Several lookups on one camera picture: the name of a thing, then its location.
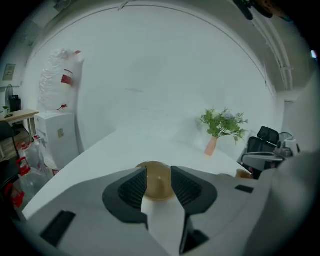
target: white plastic bag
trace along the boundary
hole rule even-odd
[[[39,110],[75,112],[75,87],[80,82],[82,69],[79,53],[81,51],[64,48],[50,53],[39,82]]]

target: green plant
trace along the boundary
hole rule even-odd
[[[239,138],[243,139],[246,133],[245,129],[240,128],[241,124],[248,123],[248,120],[244,120],[243,116],[243,113],[232,115],[226,108],[221,113],[214,109],[206,109],[200,119],[209,126],[208,134],[216,138],[233,136],[234,141],[237,142]]]

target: white table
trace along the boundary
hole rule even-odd
[[[216,149],[209,157],[191,145],[143,134],[115,131],[63,168],[23,210],[26,219],[49,201],[80,182],[135,168],[145,161],[184,166],[212,174],[236,175],[243,167]]]
[[[73,185],[132,169],[145,161],[158,161],[168,166],[184,166],[233,177],[237,169],[243,169],[218,149],[209,157],[204,154],[204,150],[189,144],[115,131],[61,170],[22,212],[29,219],[37,210]],[[152,202],[143,198],[141,211],[148,216],[148,231],[153,238],[170,255],[178,256],[185,211],[177,197],[164,202]]]

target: black speaker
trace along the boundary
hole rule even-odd
[[[10,112],[21,110],[21,99],[18,95],[12,95],[9,99],[10,102]]]

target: wooden desk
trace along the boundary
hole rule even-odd
[[[36,135],[36,126],[35,126],[34,115],[36,115],[38,113],[39,113],[38,111],[35,111],[32,109],[23,109],[23,110],[14,111],[14,112],[9,113],[9,114],[13,114],[13,116],[7,117],[7,118],[2,117],[2,118],[0,118],[0,121],[6,121],[10,125],[12,125],[13,123],[27,120],[30,141],[32,141],[33,136]]]

